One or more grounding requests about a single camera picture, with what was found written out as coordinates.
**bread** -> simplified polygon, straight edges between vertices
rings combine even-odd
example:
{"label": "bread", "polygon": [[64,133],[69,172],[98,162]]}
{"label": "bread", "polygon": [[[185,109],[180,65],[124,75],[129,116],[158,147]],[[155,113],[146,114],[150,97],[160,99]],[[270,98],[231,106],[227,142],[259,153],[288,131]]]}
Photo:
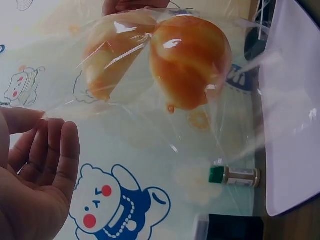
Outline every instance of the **bread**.
{"label": "bread", "polygon": [[150,45],[151,73],[169,113],[175,108],[191,111],[220,95],[232,52],[213,23],[194,16],[170,18],[157,26]]}
{"label": "bread", "polygon": [[95,98],[110,99],[156,24],[145,9],[105,16],[95,24],[82,65],[88,89]]}

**cartoon bear print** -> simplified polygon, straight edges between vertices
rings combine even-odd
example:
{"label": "cartoon bear print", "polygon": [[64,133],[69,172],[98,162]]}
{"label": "cartoon bear print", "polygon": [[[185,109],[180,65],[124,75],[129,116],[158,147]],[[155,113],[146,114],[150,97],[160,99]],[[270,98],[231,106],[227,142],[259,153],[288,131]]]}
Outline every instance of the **cartoon bear print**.
{"label": "cartoon bear print", "polygon": [[83,77],[83,71],[80,72],[75,80],[73,95],[79,103],[92,104],[98,101],[88,90],[86,80]]}
{"label": "cartoon bear print", "polygon": [[16,0],[16,9],[19,11],[26,11],[31,7],[34,0]]}
{"label": "cartoon bear print", "polygon": [[248,77],[247,72],[236,74],[240,69],[240,66],[233,64],[227,75],[226,82],[238,92],[243,91],[244,94],[250,93],[253,89],[252,79]]}
{"label": "cartoon bear print", "polygon": [[78,240],[149,240],[171,210],[165,191],[142,190],[121,165],[108,173],[85,164],[80,172],[70,208]]}
{"label": "cartoon bear print", "polygon": [[37,77],[44,72],[44,67],[37,69],[25,67],[22,72],[12,76],[10,85],[4,93],[10,107],[30,107],[37,100]]}

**orange bread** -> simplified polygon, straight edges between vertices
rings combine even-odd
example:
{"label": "orange bread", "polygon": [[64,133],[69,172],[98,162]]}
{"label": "orange bread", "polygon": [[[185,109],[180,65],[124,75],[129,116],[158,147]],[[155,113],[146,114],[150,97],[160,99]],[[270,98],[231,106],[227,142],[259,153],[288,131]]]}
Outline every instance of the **orange bread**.
{"label": "orange bread", "polygon": [[94,97],[109,100],[156,24],[144,9],[105,16],[95,24],[83,56],[83,71]]}
{"label": "orange bread", "polygon": [[213,23],[194,16],[161,22],[151,39],[150,68],[169,113],[191,111],[220,95],[232,62],[230,44]]}

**human hand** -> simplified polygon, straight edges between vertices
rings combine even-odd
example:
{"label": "human hand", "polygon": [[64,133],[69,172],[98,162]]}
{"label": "human hand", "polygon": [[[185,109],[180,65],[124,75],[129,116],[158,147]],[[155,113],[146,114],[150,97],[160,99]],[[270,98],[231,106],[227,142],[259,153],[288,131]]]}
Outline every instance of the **human hand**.
{"label": "human hand", "polygon": [[[79,166],[78,129],[61,119],[39,121],[42,115],[0,107],[1,240],[52,240],[69,214]],[[24,134],[9,150],[10,135],[17,133]]]}
{"label": "human hand", "polygon": [[103,15],[116,14],[123,11],[168,7],[170,0],[105,0],[103,5]]}

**green cap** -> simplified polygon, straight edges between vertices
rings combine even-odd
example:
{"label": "green cap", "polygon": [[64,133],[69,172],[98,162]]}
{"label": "green cap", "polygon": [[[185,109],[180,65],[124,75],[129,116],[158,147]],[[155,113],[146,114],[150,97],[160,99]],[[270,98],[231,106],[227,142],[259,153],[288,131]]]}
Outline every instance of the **green cap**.
{"label": "green cap", "polygon": [[209,183],[222,184],[224,180],[225,167],[217,166],[210,168]]}

